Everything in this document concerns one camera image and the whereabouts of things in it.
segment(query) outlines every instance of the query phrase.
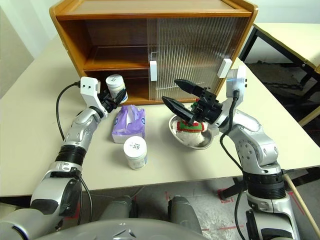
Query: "white plastic jar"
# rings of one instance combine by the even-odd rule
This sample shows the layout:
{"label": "white plastic jar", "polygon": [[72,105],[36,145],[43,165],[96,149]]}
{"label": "white plastic jar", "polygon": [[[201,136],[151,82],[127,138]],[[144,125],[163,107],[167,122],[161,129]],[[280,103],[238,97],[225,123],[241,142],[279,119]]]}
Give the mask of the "white plastic jar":
{"label": "white plastic jar", "polygon": [[[113,99],[118,95],[118,93],[122,89],[126,88],[124,79],[119,74],[113,74],[113,75],[108,76],[105,79],[105,82],[106,82],[106,85],[108,86],[108,89],[110,91],[111,97]],[[123,97],[123,99],[122,99],[122,101],[120,103],[123,104],[127,100],[128,100],[128,93],[125,94],[125,96]]]}
{"label": "white plastic jar", "polygon": [[130,168],[139,170],[147,164],[147,144],[142,137],[129,137],[124,142],[123,151]]}

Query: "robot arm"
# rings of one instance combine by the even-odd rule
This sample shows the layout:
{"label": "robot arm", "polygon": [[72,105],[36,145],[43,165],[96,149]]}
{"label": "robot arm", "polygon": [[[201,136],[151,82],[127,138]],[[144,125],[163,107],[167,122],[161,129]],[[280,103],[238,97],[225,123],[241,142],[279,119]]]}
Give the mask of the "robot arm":
{"label": "robot arm", "polygon": [[30,208],[19,209],[0,221],[3,240],[32,240],[58,230],[64,217],[75,215],[81,194],[82,164],[94,131],[117,107],[126,90],[115,99],[105,92],[98,99],[98,80],[82,77],[80,92],[87,104],[72,122],[60,151],[31,197]]}
{"label": "robot arm", "polygon": [[247,200],[251,207],[251,210],[246,212],[249,239],[281,237],[299,240],[290,197],[285,192],[281,167],[277,163],[277,145],[264,133],[255,118],[235,109],[244,99],[247,86],[245,70],[245,66],[240,66],[229,71],[226,78],[227,100],[222,103],[206,88],[181,79],[175,83],[182,90],[199,97],[191,111],[173,98],[163,96],[162,100],[173,113],[187,123],[208,122],[209,127],[219,128],[223,133],[222,139],[224,135],[228,135],[234,142],[240,161],[240,165],[237,164],[243,173]]}

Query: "plush toy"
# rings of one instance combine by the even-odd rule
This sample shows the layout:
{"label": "plush toy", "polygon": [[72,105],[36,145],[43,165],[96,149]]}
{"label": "plush toy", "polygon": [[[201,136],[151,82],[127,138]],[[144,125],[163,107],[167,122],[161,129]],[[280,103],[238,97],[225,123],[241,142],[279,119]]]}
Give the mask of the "plush toy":
{"label": "plush toy", "polygon": [[172,130],[175,132],[176,136],[181,139],[186,145],[198,146],[202,143],[205,138],[201,132],[205,132],[208,129],[208,124],[206,122],[195,121],[192,126],[180,119],[174,120],[172,122]]}

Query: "tissue box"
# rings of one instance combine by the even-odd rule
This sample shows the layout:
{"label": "tissue box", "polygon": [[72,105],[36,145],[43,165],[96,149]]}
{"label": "tissue box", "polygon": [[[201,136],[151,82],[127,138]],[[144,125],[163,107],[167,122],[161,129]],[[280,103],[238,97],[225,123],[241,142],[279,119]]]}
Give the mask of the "tissue box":
{"label": "tissue box", "polygon": [[124,144],[132,136],[145,138],[146,113],[143,108],[125,105],[117,114],[112,138],[116,144]]}

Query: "stainless steel bowl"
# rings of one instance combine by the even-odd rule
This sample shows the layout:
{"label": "stainless steel bowl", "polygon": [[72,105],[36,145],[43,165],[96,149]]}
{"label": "stainless steel bowl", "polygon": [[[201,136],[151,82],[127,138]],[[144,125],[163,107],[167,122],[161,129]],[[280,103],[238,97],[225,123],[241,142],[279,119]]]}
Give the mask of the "stainless steel bowl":
{"label": "stainless steel bowl", "polygon": [[181,120],[180,117],[178,117],[177,115],[174,115],[172,118],[170,118],[169,120],[169,129],[170,129],[170,132],[172,133],[172,135],[183,145],[189,147],[189,148],[192,148],[192,149],[197,149],[197,150],[203,150],[203,149],[207,149],[211,143],[212,143],[212,140],[214,139],[215,136],[217,136],[219,134],[219,129],[218,128],[213,128],[213,129],[210,129],[208,127],[207,131],[204,131],[204,132],[201,132],[201,134],[204,136],[204,141],[201,142],[200,144],[198,145],[189,145],[189,144],[186,144],[184,143],[183,140],[181,140],[177,135],[176,135],[176,132],[173,128],[173,121],[176,121],[176,120]]}

